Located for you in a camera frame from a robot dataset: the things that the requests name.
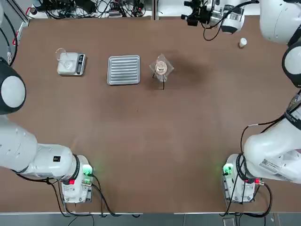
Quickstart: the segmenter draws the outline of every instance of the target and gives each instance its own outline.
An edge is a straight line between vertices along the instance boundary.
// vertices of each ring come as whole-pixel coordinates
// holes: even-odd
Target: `white cap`
[[[1,96],[4,103],[9,107],[19,107],[25,100],[25,86],[21,79],[16,76],[7,77],[1,86]]]
[[[247,44],[247,41],[245,38],[241,38],[239,41],[239,47],[243,48]]]

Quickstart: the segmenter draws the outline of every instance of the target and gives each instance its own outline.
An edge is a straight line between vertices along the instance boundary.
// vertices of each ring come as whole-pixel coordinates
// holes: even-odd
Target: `clear glass container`
[[[174,70],[174,67],[161,54],[155,62],[150,64],[150,69],[160,82],[166,82],[168,75]]]

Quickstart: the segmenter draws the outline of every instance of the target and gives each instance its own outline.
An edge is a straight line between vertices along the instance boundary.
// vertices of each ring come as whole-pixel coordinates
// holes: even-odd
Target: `electrical cable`
[[[258,0],[255,0],[255,1],[252,0],[252,1],[246,1],[246,2],[243,2],[243,3],[238,4],[237,6],[233,7],[233,8],[230,9],[228,12],[226,12],[226,13],[223,15],[223,17],[222,17],[215,25],[213,25],[213,26],[210,26],[210,27],[204,27],[203,24],[202,24],[202,27],[204,28],[204,31],[203,31],[203,38],[204,38],[206,41],[212,41],[213,39],[215,39],[215,38],[217,37],[217,35],[219,34],[219,32],[220,32],[220,30],[221,30],[221,28],[222,28],[222,25],[220,25],[220,27],[219,27],[217,33],[215,34],[215,36],[212,37],[212,38],[210,38],[210,39],[208,39],[208,38],[205,37],[205,32],[206,32],[207,29],[212,29],[212,28],[216,27],[219,23],[223,23],[223,21],[227,18],[227,16],[228,16],[230,13],[232,13],[234,10],[236,10],[236,9],[238,9],[238,8],[240,8],[240,7],[246,6],[246,5],[254,4],[254,3],[258,4],[259,1],[258,1]]]
[[[12,61],[10,62],[9,66],[13,65],[15,59],[16,59],[16,56],[17,56],[17,51],[18,51],[18,38],[17,38],[17,34],[15,32],[15,29],[14,29],[14,26],[12,25],[10,19],[8,18],[8,16],[6,15],[6,13],[4,13],[4,17],[6,18],[6,20],[8,21],[9,23],[9,26],[14,34],[14,37],[15,37],[15,42],[16,42],[16,45],[15,45],[15,52],[14,52],[14,56],[13,56],[13,59]]]
[[[229,212],[229,209],[230,209],[230,206],[231,206],[231,203],[232,203],[232,199],[233,199],[233,195],[234,195],[234,189],[236,187],[237,179],[238,179],[238,174],[236,175],[236,178],[235,178],[235,182],[234,182],[234,186],[233,186],[233,191],[232,191],[232,195],[231,195],[231,198],[230,198],[230,202],[229,202],[228,208],[227,208],[227,210],[226,210],[226,212],[224,214],[220,214],[221,217],[224,217]]]
[[[107,203],[107,201],[106,201],[106,199],[105,199],[105,197],[104,197],[102,191],[101,191],[96,185],[94,185],[94,184],[92,184],[92,187],[95,188],[95,189],[99,192],[99,194],[100,194],[101,198],[103,199],[103,202],[104,202],[104,204],[105,204],[105,206],[106,206],[108,212],[109,212],[113,217],[119,217],[119,216],[121,216],[121,214],[115,214],[115,213],[113,213],[113,212],[111,211],[111,209],[109,208],[109,205],[108,205],[108,203]]]
[[[8,41],[8,38],[6,37],[6,35],[5,35],[4,31],[2,30],[2,28],[0,28],[0,32],[2,33],[4,39],[5,39],[5,41],[6,41],[7,45],[8,45],[8,47],[9,47],[9,41]]]
[[[72,221],[70,221],[70,223],[68,224],[68,226],[70,226],[72,224],[73,221],[75,221],[78,217],[75,217]]]

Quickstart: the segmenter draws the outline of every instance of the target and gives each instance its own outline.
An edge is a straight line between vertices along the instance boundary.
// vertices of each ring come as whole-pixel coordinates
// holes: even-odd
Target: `green status light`
[[[231,164],[231,163],[226,163],[224,166],[223,166],[223,174],[225,175],[225,176],[227,176],[227,175],[231,175],[231,173],[232,173],[232,168],[233,168],[233,164]]]

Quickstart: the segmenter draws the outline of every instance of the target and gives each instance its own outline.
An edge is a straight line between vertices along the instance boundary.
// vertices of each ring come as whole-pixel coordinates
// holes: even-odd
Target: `gray floor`
[[[218,214],[143,214],[139,218],[131,215],[100,218],[94,216],[95,226],[223,226],[223,220],[232,216],[220,217]],[[1,226],[68,226],[71,218],[60,214],[38,215],[0,215]],[[301,213],[269,214],[266,226],[299,226]],[[71,226],[92,226],[91,217],[77,218]],[[240,226],[264,226],[264,219],[243,215]]]

